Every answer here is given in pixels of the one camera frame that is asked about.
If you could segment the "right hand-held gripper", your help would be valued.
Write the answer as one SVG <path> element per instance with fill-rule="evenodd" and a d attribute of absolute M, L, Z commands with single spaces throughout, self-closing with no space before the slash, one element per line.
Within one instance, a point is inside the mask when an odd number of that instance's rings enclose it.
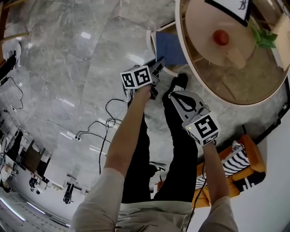
<path fill-rule="evenodd" d="M 206 145 L 219 137 L 218 116 L 199 95 L 188 91 L 174 91 L 169 98 L 183 121 L 182 127 L 197 143 Z"/>

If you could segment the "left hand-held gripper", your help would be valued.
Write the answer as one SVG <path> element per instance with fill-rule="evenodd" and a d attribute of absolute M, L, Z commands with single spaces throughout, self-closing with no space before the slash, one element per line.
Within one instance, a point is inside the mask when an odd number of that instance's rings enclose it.
<path fill-rule="evenodd" d="M 163 70 L 164 65 L 165 57 L 162 57 L 158 61 L 153 59 L 143 66 L 135 65 L 133 68 L 121 72 L 120 75 L 126 98 L 131 100 L 137 89 L 151 85 L 150 98 L 155 100 L 158 95 L 155 87 L 160 82 L 159 73 Z"/>

